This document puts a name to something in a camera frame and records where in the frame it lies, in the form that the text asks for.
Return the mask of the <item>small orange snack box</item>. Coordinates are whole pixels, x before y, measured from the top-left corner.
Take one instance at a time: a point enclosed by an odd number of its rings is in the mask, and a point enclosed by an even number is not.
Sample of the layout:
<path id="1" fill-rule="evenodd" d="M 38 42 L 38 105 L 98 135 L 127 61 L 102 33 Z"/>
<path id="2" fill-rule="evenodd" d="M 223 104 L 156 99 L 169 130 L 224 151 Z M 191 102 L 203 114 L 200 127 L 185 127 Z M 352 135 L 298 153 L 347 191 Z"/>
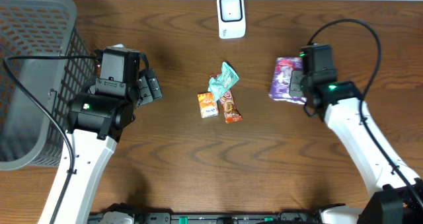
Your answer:
<path id="1" fill-rule="evenodd" d="M 209 118 L 219 114 L 217 103 L 211 92 L 198 94 L 198 102 L 202 118 Z"/>

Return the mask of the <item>pink purple pad package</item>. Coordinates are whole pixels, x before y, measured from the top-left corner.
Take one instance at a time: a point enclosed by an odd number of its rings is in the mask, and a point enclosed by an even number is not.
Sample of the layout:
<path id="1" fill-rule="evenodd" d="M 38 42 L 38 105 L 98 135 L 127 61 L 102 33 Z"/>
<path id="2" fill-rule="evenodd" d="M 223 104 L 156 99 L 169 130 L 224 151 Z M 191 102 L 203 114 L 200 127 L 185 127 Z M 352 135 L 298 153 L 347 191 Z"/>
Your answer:
<path id="1" fill-rule="evenodd" d="M 274 75 L 270 86 L 269 97 L 272 100 L 304 104 L 306 99 L 300 96 L 290 95 L 291 75 L 293 71 L 302 72 L 302 60 L 300 57 L 278 57 L 274 68 Z"/>

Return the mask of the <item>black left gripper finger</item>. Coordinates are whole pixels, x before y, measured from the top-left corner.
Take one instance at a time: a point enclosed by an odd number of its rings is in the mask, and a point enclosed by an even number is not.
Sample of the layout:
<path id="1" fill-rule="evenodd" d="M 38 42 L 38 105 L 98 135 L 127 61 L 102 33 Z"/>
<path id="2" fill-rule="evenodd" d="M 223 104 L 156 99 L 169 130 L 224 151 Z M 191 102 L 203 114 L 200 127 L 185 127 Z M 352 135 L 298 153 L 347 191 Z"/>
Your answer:
<path id="1" fill-rule="evenodd" d="M 137 87 L 139 92 L 139 98 L 136 104 L 137 108 L 153 102 L 153 97 L 151 95 L 151 91 L 145 77 L 138 79 Z"/>
<path id="2" fill-rule="evenodd" d="M 145 78 L 148 87 L 151 91 L 151 96 L 153 97 L 153 100 L 162 98 L 163 94 L 154 69 L 149 69 L 146 72 Z"/>

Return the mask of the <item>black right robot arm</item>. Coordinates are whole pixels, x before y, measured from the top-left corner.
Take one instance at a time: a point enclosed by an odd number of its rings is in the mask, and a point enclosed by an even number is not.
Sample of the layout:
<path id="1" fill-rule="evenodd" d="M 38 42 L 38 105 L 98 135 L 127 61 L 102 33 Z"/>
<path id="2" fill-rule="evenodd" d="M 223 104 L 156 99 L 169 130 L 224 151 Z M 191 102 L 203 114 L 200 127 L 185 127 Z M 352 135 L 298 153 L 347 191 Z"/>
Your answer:
<path id="1" fill-rule="evenodd" d="M 291 75 L 290 93 L 332 130 L 364 181 L 370 200 L 319 210 L 322 223 L 421 223 L 422 179 L 391 147 L 351 81 L 339 81 L 328 44 L 301 49 L 302 68 Z"/>

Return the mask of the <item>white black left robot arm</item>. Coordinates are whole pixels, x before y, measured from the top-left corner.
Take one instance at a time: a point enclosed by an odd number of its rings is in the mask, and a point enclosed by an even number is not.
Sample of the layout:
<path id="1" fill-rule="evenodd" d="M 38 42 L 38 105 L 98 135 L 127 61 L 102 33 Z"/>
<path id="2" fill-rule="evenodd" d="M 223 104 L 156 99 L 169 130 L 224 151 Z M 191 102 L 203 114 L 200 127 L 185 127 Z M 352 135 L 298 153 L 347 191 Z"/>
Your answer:
<path id="1" fill-rule="evenodd" d="M 40 223 L 86 223 L 106 164 L 135 110 L 162 98 L 155 71 L 137 50 L 96 51 L 99 77 L 68 104 L 61 161 Z"/>

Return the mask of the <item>orange chocolate bar wrapper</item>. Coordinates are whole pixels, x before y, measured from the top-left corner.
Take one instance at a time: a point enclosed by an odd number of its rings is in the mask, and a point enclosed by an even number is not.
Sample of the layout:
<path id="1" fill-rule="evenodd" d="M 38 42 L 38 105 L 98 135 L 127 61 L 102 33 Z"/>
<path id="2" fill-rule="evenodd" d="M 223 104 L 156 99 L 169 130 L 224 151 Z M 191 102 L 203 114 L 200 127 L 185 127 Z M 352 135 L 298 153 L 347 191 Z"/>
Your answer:
<path id="1" fill-rule="evenodd" d="M 238 122 L 243 119 L 240 112 L 237 110 L 231 89 L 224 93 L 219 99 L 219 102 L 223 107 L 226 124 Z"/>

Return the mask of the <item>teal snack packet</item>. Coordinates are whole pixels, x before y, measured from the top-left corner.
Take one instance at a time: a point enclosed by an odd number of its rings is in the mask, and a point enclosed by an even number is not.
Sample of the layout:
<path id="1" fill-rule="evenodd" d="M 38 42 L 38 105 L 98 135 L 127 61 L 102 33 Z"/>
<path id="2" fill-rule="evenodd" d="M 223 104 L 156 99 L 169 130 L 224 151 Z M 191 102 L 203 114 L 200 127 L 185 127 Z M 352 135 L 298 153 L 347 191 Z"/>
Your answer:
<path id="1" fill-rule="evenodd" d="M 214 101 L 218 101 L 239 79 L 237 72 L 224 61 L 221 73 L 217 77 L 209 79 L 208 91 L 213 94 Z"/>

